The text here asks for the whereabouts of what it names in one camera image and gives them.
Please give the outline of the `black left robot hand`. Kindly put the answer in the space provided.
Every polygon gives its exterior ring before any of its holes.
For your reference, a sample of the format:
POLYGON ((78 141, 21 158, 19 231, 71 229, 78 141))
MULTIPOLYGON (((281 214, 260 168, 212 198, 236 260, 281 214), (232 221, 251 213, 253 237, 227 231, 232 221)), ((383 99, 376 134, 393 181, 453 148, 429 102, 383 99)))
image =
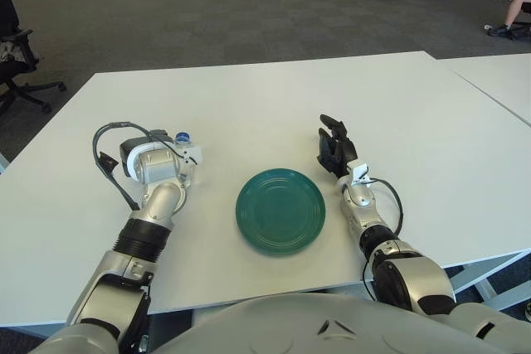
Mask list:
POLYGON ((128 157, 133 151, 134 148, 144 145, 146 143, 157 143, 157 137, 161 138, 165 142, 171 142, 172 139, 170 136, 168 136, 168 133, 166 130, 163 129, 155 129, 150 131, 150 138, 147 138, 146 136, 138 137, 138 138, 130 138, 122 142, 119 146, 119 153, 120 158, 122 162, 122 167, 124 169, 124 173, 127 177, 129 177, 129 169, 127 166, 128 157))

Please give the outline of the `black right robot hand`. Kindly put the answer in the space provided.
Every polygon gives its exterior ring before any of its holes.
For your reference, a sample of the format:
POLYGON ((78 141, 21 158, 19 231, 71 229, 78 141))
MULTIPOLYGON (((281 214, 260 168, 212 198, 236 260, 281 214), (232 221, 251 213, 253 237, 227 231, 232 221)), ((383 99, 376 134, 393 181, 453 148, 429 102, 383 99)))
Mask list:
POLYGON ((348 175, 348 163, 358 158, 353 142, 342 121, 326 114, 319 116, 320 121, 330 131, 319 129, 319 164, 337 178, 348 175))

